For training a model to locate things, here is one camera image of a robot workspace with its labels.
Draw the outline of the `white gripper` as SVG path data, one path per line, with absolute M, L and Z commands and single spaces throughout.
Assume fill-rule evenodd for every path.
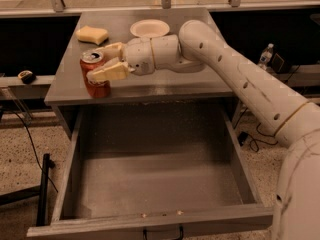
M 130 71 L 138 76 L 152 74 L 155 71 L 150 38 L 134 38 L 126 45 L 122 42 L 112 43 L 97 48 L 96 52 L 109 61 L 87 73 L 86 77 L 91 83 L 122 80 Z

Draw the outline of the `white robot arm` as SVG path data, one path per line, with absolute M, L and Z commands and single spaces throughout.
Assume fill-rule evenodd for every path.
M 107 62 L 89 71 L 94 84 L 164 68 L 178 57 L 211 67 L 270 134 L 288 148 L 277 187 L 272 240 L 320 240 L 320 107 L 230 47 L 202 21 L 185 22 L 173 40 L 135 38 L 97 50 Z

